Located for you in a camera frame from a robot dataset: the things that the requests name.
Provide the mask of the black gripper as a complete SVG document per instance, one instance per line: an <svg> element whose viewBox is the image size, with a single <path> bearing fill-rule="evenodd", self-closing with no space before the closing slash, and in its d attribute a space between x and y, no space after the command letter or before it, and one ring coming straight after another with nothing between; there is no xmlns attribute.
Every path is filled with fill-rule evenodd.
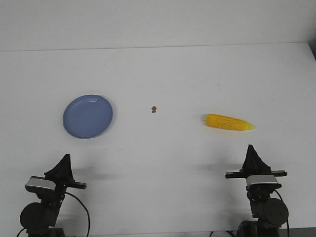
<svg viewBox="0 0 316 237"><path fill-rule="evenodd" d="M246 172L270 172L268 174L263 173L246 173ZM246 178L251 175L274 175L277 177L285 177L287 176L287 172L284 170L276 170L271 172L271 167L265 164L257 152L255 151L253 145L249 144L247 148L247 153L245 157L245 161L242 165L240 172L227 172L225 174L226 179L238 179L238 178ZM253 185L246 186L246 190L249 195L270 195L274 192L274 190L280 189L282 185L280 183L274 185Z"/></svg>
<svg viewBox="0 0 316 237"><path fill-rule="evenodd" d="M59 163L44 175L45 179L56 184L55 191L60 197L65 196L67 188L86 189L86 183L77 182L74 179L70 154L65 154Z"/></svg>

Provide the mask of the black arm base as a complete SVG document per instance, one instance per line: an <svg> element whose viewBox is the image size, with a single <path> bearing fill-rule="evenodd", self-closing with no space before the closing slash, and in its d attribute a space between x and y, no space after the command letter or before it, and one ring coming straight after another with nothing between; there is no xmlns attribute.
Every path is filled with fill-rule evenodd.
<svg viewBox="0 0 316 237"><path fill-rule="evenodd" d="M279 226L262 221L242 221L237 237L279 237Z"/></svg>

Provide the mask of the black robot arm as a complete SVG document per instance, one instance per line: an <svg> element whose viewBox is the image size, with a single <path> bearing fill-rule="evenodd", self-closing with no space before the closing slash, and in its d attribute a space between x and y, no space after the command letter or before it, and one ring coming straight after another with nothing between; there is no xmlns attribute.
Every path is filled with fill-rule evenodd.
<svg viewBox="0 0 316 237"><path fill-rule="evenodd" d="M25 184L26 191L36 194L40 202L25 206L20 214L22 230L29 237L64 237L63 228L55 227L61 205L66 195L76 199L87 213L87 236L90 232L90 215L83 202L67 192L67 188L86 189L87 184L76 182L71 168L71 156L65 154L57 165L43 177L31 176Z"/></svg>
<svg viewBox="0 0 316 237"><path fill-rule="evenodd" d="M237 237L278 237L283 224L288 224L289 211L281 196L272 198L282 187L277 177L285 177L284 170L271 170L252 145L248 145L242 168L238 172L227 172L226 179L244 178L247 198L253 220L244 220L237 229Z"/></svg>

